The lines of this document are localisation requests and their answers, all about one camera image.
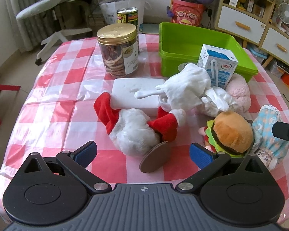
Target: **table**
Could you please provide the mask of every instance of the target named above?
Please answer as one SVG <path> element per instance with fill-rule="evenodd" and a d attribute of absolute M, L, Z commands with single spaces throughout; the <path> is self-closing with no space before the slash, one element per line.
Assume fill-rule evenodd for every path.
<path fill-rule="evenodd" d="M 140 64 L 134 77 L 162 78 L 158 45 L 159 36 L 139 36 Z M 246 118 L 255 119 L 262 105 L 272 104 L 289 123 L 289 109 L 277 87 L 245 51 L 259 70 L 249 82 L 252 105 Z M 2 205 L 3 193 L 31 152 L 53 157 L 94 140 L 98 154 L 87 169 L 112 186 L 153 182 L 176 185 L 198 171 L 189 158 L 189 146 L 192 142 L 203 143 L 198 129 L 206 125 L 208 116 L 189 112 L 186 126 L 178 129 L 177 138 L 171 143 L 170 161 L 159 170 L 144 174 L 138 168 L 141 159 L 127 157 L 114 147 L 93 109 L 95 99 L 104 91 L 111 93 L 112 86 L 113 79 L 105 74 L 95 38 L 66 42 L 46 62 L 19 113 L 0 170 L 0 215 L 5 221 L 8 217 Z M 289 218 L 289 152 L 272 174 L 286 198 L 281 223 Z"/>

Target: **chair base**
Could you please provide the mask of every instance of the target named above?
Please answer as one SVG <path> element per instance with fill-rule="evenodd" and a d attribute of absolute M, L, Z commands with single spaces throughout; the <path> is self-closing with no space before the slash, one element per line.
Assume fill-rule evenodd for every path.
<path fill-rule="evenodd" d="M 44 55 L 53 47 L 58 40 L 62 42 L 67 42 L 68 39 L 66 36 L 74 36 L 82 33 L 91 32 L 91 28 L 78 28 L 78 29 L 63 29 L 53 33 L 50 37 L 46 38 L 41 42 L 41 45 L 45 46 L 43 49 L 36 55 L 36 64 L 39 66 L 42 64 L 42 58 Z"/>

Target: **gray curtain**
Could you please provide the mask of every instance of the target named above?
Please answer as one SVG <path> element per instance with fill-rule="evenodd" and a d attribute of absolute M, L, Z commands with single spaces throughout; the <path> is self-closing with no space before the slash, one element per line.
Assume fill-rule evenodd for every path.
<path fill-rule="evenodd" d="M 6 0 L 15 42 L 21 52 L 30 51 L 53 32 L 51 11 L 17 21 L 16 15 L 39 0 Z"/>

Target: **black plug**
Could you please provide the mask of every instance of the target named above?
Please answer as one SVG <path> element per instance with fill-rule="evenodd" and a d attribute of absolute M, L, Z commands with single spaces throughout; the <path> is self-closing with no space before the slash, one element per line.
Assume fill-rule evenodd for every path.
<path fill-rule="evenodd" d="M 208 17 L 211 17 L 213 13 L 213 10 L 211 10 L 210 8 L 208 9 Z"/>

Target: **styrofoam block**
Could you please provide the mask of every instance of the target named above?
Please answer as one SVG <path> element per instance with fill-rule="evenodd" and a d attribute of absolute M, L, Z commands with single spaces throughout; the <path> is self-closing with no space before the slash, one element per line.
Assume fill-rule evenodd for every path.
<path fill-rule="evenodd" d="M 136 99 L 134 94 L 140 90 L 152 90 L 165 82 L 164 79 L 153 78 L 120 78 L 113 82 L 110 106 L 113 109 L 138 108 L 148 116 L 157 116 L 158 96 L 152 95 Z"/>

